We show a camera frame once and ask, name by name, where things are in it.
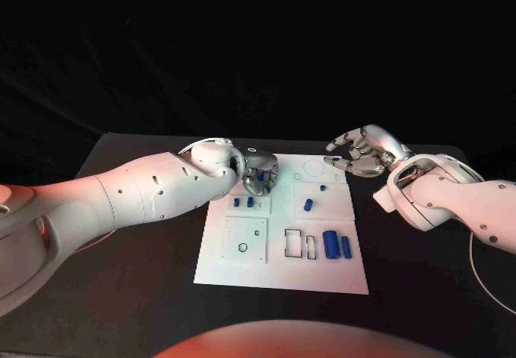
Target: robotic hand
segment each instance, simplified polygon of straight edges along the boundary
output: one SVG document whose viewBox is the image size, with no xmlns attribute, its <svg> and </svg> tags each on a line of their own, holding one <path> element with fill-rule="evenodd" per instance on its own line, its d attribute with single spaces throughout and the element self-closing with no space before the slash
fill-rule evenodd
<svg viewBox="0 0 516 358">
<path fill-rule="evenodd" d="M 353 143 L 352 161 L 326 157 L 324 162 L 372 178 L 391 170 L 386 185 L 373 194 L 382 208 L 398 210 L 408 223 L 428 231 L 458 219 L 486 244 L 516 254 L 516 183 L 484 181 L 479 173 L 446 154 L 415 155 L 376 125 L 355 129 L 327 145 L 327 151 Z"/>
<path fill-rule="evenodd" d="M 209 138 L 177 155 L 150 155 L 65 183 L 0 185 L 0 315 L 32 297 L 88 241 L 186 213 L 222 198 L 239 180 L 252 195 L 270 192 L 277 158 Z"/>
</svg>

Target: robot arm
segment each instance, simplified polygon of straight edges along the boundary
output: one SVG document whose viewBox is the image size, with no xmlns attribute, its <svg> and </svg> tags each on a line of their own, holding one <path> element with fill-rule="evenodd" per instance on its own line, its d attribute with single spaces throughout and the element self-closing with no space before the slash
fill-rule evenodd
<svg viewBox="0 0 516 358">
<path fill-rule="evenodd" d="M 486 244 L 516 254 L 516 183 L 486 182 L 464 163 L 444 154 L 415 155 L 376 125 L 337 137 L 327 150 L 346 142 L 353 142 L 353 160 L 326 157 L 324 162 L 362 177 L 381 175 L 384 168 L 391 170 L 386 185 L 373 194 L 388 212 L 398 210 L 422 231 L 458 219 Z M 358 154 L 358 146 L 366 154 Z"/>
<path fill-rule="evenodd" d="M 0 186 L 0 315 L 30 298 L 88 241 L 186 213 L 222 198 L 239 180 L 254 195 L 270 191 L 277 158 L 241 151 L 228 139 L 205 139 L 177 155 L 150 155 L 65 183 Z"/>
</svg>

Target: black curtain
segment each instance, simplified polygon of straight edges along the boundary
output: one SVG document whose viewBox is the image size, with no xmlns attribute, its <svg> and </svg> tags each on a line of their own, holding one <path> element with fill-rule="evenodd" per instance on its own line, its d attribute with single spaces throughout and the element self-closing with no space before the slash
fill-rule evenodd
<svg viewBox="0 0 516 358">
<path fill-rule="evenodd" d="M 350 25 L 329 9 L 59 13 L 0 24 L 3 183 L 71 179 L 107 132 L 330 141 L 369 123 L 516 179 L 515 56 L 483 29 Z"/>
</svg>

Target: black table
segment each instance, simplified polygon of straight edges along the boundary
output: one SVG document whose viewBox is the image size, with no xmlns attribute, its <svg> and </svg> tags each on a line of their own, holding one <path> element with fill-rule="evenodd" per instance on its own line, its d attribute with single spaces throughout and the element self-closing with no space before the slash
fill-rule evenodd
<svg viewBox="0 0 516 358">
<path fill-rule="evenodd" d="M 105 172 L 149 154 L 177 152 L 196 140 L 107 134 L 78 176 Z M 235 139 L 234 143 L 287 154 L 326 154 L 327 144 L 267 139 Z M 456 147 L 411 148 L 464 159 Z M 385 213 L 372 198 L 385 175 L 375 179 L 349 175 L 348 179 L 368 296 L 195 284 L 205 205 L 177 218 L 120 229 L 66 260 L 35 297 L 0 318 L 0 351 L 151 357 L 218 327 L 287 318 L 371 328 L 457 357 L 516 355 L 516 318 L 476 282 L 467 228 L 450 221 L 422 233 L 398 213 Z M 516 268 L 513 255 L 482 244 L 476 252 L 480 272 L 500 264 Z M 496 277 L 496 272 L 486 271 L 486 275 Z M 503 289 L 510 284 L 493 283 L 492 287 Z"/>
</svg>

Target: blue block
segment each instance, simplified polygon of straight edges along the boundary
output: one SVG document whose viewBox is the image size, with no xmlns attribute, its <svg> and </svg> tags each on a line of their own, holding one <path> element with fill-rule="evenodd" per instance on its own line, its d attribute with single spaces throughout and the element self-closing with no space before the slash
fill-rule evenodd
<svg viewBox="0 0 516 358">
<path fill-rule="evenodd" d="M 304 203 L 304 211 L 310 211 L 313 203 L 314 201 L 311 199 L 307 199 L 307 202 Z"/>
<path fill-rule="evenodd" d="M 345 258 L 350 259 L 352 258 L 352 249 L 349 247 L 348 236 L 343 236 L 340 240 L 342 240 L 342 251 L 345 252 Z"/>
<path fill-rule="evenodd" d="M 336 231 L 329 230 L 323 232 L 324 241 L 324 253 L 326 258 L 330 260 L 340 258 L 339 240 L 336 237 Z"/>
</svg>

